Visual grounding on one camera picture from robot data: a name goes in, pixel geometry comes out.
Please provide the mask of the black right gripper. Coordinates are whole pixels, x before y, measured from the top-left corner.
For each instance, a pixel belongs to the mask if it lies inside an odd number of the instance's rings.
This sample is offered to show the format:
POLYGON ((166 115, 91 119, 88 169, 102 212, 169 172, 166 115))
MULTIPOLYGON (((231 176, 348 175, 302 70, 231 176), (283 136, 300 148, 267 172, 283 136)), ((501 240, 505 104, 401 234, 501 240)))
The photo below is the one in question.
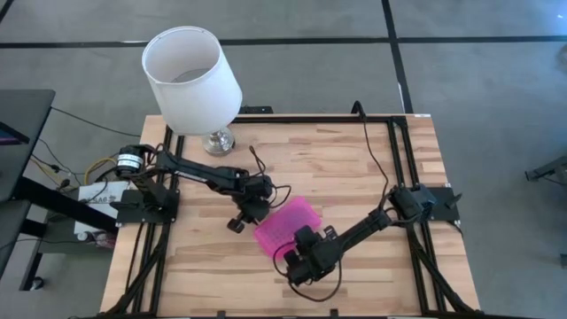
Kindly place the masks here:
POLYGON ((295 232, 295 243, 297 249, 308 249, 307 262, 295 251, 283 255, 287 263, 286 276, 295 285, 305 284, 313 277, 327 276, 342 256, 335 230, 325 230, 322 235, 306 225, 295 232))

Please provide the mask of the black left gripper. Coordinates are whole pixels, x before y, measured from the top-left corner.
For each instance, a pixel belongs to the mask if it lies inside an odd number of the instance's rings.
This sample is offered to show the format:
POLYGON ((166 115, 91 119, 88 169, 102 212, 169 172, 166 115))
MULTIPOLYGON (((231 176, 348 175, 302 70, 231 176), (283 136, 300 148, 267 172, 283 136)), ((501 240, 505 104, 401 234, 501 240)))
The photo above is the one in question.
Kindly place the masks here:
MULTIPOLYGON (((250 215, 254 222, 263 221, 269 214, 269 198, 272 196, 273 184, 268 175, 251 177, 244 182, 243 191, 232 196, 241 213, 250 215)), ((228 229, 240 234, 245 228, 242 217, 230 219, 228 229)))

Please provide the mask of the pink plastic box lid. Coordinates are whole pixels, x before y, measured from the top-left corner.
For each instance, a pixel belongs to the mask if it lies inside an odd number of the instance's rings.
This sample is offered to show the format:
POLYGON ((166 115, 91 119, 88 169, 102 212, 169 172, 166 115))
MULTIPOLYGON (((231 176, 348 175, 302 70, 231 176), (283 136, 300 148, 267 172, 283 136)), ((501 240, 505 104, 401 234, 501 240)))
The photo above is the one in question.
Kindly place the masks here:
POLYGON ((294 239, 294 233, 304 226, 316 230, 322 224, 317 212, 303 197, 293 198, 278 211, 271 214, 253 232, 254 239, 268 257, 276 257, 280 261, 293 246, 286 245, 294 239))

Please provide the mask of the white cardboard box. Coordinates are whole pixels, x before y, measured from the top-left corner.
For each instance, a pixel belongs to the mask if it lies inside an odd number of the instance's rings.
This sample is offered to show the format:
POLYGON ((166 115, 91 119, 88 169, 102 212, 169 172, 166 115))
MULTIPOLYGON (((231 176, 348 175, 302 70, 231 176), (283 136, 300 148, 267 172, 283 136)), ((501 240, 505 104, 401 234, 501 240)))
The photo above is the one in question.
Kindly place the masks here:
POLYGON ((89 207, 98 210, 112 218, 117 217, 118 211, 110 204, 120 201, 122 192, 126 190, 130 182, 101 182, 82 186, 79 189, 78 199, 85 200, 89 207))

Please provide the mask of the white shade table lamp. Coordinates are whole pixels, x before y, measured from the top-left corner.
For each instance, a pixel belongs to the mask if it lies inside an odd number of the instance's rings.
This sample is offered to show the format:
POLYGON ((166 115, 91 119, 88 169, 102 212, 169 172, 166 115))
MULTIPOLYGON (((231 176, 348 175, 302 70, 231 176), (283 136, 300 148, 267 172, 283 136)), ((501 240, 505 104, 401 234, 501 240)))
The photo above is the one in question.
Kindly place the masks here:
POLYGON ((166 124, 179 136, 200 136, 212 156, 226 156, 236 140, 241 90, 219 40, 201 27, 174 27, 145 46, 142 68, 166 124))

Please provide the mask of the black side desk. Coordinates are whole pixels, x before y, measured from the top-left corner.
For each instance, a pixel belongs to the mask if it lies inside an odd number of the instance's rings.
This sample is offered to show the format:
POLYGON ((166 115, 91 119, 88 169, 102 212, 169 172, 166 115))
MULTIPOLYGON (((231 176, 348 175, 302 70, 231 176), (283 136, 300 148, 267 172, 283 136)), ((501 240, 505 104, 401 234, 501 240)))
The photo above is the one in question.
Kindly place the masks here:
POLYGON ((30 206, 49 190, 23 174, 54 97, 52 89, 0 89, 0 276, 30 206))

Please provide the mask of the grey metal stand leg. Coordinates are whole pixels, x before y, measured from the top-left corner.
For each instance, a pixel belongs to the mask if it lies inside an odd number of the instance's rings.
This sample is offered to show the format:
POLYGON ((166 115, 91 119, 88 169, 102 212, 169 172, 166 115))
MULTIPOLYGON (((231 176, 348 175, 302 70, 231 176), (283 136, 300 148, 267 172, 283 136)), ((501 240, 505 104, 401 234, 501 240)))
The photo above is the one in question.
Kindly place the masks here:
POLYGON ((524 175, 530 182, 535 182, 539 179, 548 179, 554 176, 555 182, 567 185, 567 155, 553 159, 542 166, 526 170, 524 175))

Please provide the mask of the black aluminium table frame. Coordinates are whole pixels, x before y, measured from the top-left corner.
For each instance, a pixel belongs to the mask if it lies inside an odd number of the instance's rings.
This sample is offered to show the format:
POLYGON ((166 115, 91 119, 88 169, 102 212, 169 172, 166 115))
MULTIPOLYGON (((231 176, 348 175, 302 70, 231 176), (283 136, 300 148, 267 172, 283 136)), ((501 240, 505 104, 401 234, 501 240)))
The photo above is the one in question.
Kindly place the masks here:
MULTIPOLYGON (((197 137, 183 156, 210 166, 254 169, 266 163, 281 197, 303 197, 325 224, 345 231, 378 203, 384 186, 418 181, 447 184, 432 120, 427 115, 242 115, 232 125, 236 147, 215 158, 197 137)), ((162 317, 417 315, 421 311, 406 232, 390 228, 357 245, 341 272, 294 293, 253 238, 227 228, 230 199, 181 180, 181 202, 165 257, 162 317)))

